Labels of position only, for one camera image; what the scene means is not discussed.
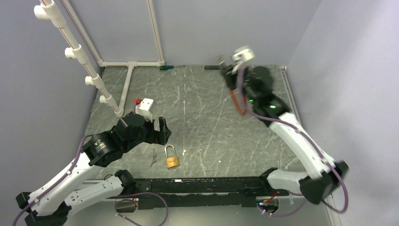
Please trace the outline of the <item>red cable lock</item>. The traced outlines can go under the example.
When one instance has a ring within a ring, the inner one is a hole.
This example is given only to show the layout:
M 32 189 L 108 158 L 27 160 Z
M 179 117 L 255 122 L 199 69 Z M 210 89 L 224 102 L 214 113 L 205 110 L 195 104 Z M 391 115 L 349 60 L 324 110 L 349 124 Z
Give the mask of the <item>red cable lock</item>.
M 245 116 L 247 114 L 247 99 L 245 96 L 242 96 L 242 103 L 244 104 L 242 107 L 241 102 L 238 100 L 238 94 L 236 93 L 235 90 L 231 90 L 230 91 L 230 96 L 231 99 L 234 103 L 234 106 L 236 108 L 236 110 L 238 111 L 238 113 L 242 116 Z

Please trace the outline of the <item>brass padlock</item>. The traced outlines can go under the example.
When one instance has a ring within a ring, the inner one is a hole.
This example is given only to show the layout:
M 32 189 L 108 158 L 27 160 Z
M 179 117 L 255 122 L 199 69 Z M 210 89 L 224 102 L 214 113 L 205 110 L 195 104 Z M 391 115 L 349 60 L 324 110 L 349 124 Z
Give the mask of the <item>brass padlock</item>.
M 166 157 L 166 167 L 168 170 L 180 166 L 180 161 L 177 156 L 177 152 L 172 144 L 166 145 L 164 148 L 164 152 Z

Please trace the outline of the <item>white PVC pipe frame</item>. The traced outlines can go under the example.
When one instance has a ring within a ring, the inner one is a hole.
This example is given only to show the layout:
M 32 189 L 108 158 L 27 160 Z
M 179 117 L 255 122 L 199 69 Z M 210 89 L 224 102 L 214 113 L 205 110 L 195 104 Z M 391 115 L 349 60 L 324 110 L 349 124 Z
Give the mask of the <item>white PVC pipe frame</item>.
M 147 6 L 149 10 L 149 15 L 152 24 L 152 31 L 155 38 L 156 50 L 158 52 L 159 60 L 156 62 L 138 62 L 138 61 L 126 61 L 126 62 L 106 62 L 104 61 L 98 51 L 96 50 L 93 42 L 89 38 L 88 33 L 86 32 L 83 24 L 79 20 L 77 14 L 75 13 L 72 5 L 68 0 L 61 1 L 62 5 L 65 7 L 67 13 L 75 24 L 76 28 L 82 35 L 84 42 L 87 44 L 88 49 L 90 50 L 92 56 L 95 58 L 99 67 L 127 67 L 128 72 L 126 75 L 126 79 L 124 82 L 124 87 L 122 90 L 120 102 L 117 104 L 115 98 L 112 94 L 106 89 L 104 81 L 100 78 L 99 73 L 97 73 L 90 63 L 88 55 L 82 45 L 79 44 L 70 28 L 68 27 L 67 21 L 63 14 L 61 13 L 59 7 L 53 0 L 41 0 L 39 5 L 36 5 L 33 8 L 34 15 L 39 20 L 50 21 L 54 27 L 61 33 L 63 38 L 68 43 L 69 47 L 67 47 L 64 51 L 64 55 L 68 59 L 76 59 L 86 70 L 88 76 L 85 77 L 85 84 L 89 86 L 95 86 L 96 89 L 100 92 L 99 102 L 102 104 L 106 104 L 113 109 L 113 112 L 117 117 L 122 117 L 124 113 L 124 107 L 126 103 L 126 97 L 129 90 L 129 85 L 131 81 L 131 77 L 133 74 L 133 70 L 137 67 L 159 67 L 165 68 L 165 60 L 162 52 L 158 24 L 156 21 L 155 10 L 153 6 L 153 1 L 148 0 Z

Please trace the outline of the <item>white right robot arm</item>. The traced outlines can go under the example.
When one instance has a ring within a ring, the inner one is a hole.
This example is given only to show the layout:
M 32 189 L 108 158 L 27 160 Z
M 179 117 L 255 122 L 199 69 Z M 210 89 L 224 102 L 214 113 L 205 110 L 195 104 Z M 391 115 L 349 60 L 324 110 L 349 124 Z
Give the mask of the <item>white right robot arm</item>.
M 274 79 L 269 69 L 257 66 L 234 70 L 233 65 L 220 64 L 219 70 L 227 87 L 238 90 L 244 111 L 259 119 L 277 134 L 296 155 L 304 172 L 271 168 L 260 176 L 259 189 L 264 195 L 286 190 L 302 195 L 308 202 L 320 204 L 342 187 L 344 209 L 349 205 L 348 189 L 343 181 L 349 166 L 324 152 L 297 120 L 290 107 L 273 93 Z

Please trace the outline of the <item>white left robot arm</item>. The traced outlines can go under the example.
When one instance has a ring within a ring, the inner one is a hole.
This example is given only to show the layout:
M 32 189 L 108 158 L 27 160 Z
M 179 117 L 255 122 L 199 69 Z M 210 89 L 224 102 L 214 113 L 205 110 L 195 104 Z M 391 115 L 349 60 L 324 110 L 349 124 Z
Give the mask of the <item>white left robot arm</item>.
M 127 170 L 118 170 L 96 185 L 79 186 L 141 143 L 165 145 L 172 132 L 164 117 L 159 117 L 159 126 L 156 130 L 154 120 L 131 112 L 110 130 L 84 136 L 63 170 L 36 191 L 16 197 L 19 216 L 28 226 L 62 226 L 73 214 L 99 201 L 132 196 L 136 181 Z

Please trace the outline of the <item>aluminium frame rail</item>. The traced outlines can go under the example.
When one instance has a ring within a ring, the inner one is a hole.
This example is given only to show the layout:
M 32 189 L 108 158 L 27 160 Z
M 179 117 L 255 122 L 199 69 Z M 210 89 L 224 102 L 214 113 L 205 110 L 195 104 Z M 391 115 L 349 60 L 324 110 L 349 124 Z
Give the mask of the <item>aluminium frame rail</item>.
M 331 193 L 329 189 L 332 188 L 333 180 L 329 174 L 334 169 L 334 159 L 325 153 L 302 127 L 285 67 L 279 66 L 279 71 L 288 91 L 292 112 L 279 117 L 283 122 L 280 122 L 274 131 L 291 148 L 306 170 L 305 173 L 291 172 L 296 177 L 304 177 L 295 182 L 295 186 L 289 190 L 300 192 L 308 200 L 312 197 L 324 199 Z

